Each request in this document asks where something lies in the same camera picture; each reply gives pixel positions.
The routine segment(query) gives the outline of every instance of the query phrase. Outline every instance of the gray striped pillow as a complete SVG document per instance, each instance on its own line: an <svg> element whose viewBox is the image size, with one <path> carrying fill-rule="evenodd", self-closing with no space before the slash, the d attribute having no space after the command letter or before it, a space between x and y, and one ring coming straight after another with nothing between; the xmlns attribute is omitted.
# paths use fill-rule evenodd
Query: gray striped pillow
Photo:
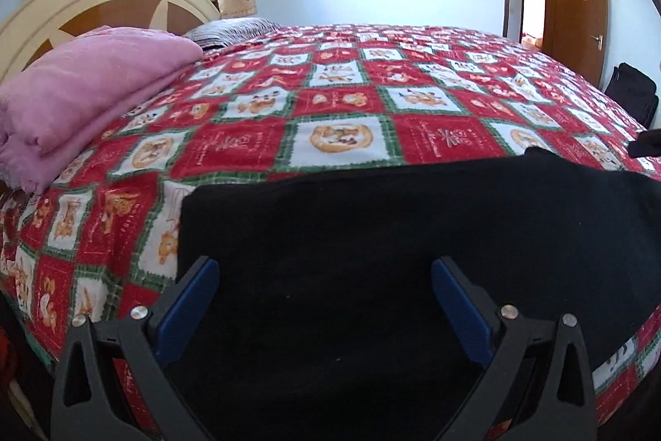
<svg viewBox="0 0 661 441"><path fill-rule="evenodd" d="M263 17L235 17L210 21L187 32L184 37L193 40L203 49L209 49L228 47L281 28L279 24Z"/></svg>

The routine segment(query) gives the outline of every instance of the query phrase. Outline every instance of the folded pink blanket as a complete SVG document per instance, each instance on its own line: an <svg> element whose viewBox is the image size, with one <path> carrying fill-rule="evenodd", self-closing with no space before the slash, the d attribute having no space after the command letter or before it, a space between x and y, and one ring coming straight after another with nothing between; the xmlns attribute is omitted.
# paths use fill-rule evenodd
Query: folded pink blanket
<svg viewBox="0 0 661 441"><path fill-rule="evenodd" d="M22 189L26 193L43 193L113 120L168 87L185 70L186 68L177 70L124 97L77 131L63 145L43 156L39 155L36 146L27 145L19 135L9 135L5 144L0 147L2 179L12 189Z"/></svg>
<svg viewBox="0 0 661 441"><path fill-rule="evenodd" d="M59 45L0 85L0 145L14 135L45 155L151 82L202 58L165 31L101 27Z"/></svg>

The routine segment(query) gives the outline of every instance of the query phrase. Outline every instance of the cream headboard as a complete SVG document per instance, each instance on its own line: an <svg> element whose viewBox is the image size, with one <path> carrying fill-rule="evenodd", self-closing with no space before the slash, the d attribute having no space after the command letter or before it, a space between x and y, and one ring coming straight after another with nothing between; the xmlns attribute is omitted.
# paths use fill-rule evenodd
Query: cream headboard
<svg viewBox="0 0 661 441"><path fill-rule="evenodd" d="M0 81L102 25L183 34L220 17L209 0L25 0L0 27Z"/></svg>

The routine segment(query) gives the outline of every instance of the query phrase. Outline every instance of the bedspread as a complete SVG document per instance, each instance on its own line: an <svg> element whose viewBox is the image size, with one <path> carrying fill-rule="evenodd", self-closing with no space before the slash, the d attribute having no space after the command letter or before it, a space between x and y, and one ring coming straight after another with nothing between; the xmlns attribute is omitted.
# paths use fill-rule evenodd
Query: bedspread
<svg viewBox="0 0 661 441"><path fill-rule="evenodd" d="M2 200L0 288L57 357L72 316L123 317L176 275L196 186L519 155L531 146L661 180L642 129L549 57L447 27L292 27L207 53L116 120L41 196ZM594 372L604 422L654 367L661 309ZM130 372L124 385L137 402Z"/></svg>

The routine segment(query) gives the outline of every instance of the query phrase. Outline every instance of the open door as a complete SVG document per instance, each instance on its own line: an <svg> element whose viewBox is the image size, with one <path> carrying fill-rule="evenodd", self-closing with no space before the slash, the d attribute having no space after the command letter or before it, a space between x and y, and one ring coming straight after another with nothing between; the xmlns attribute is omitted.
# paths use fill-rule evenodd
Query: open door
<svg viewBox="0 0 661 441"><path fill-rule="evenodd" d="M607 26L608 0L547 0L542 51L598 87Z"/></svg>

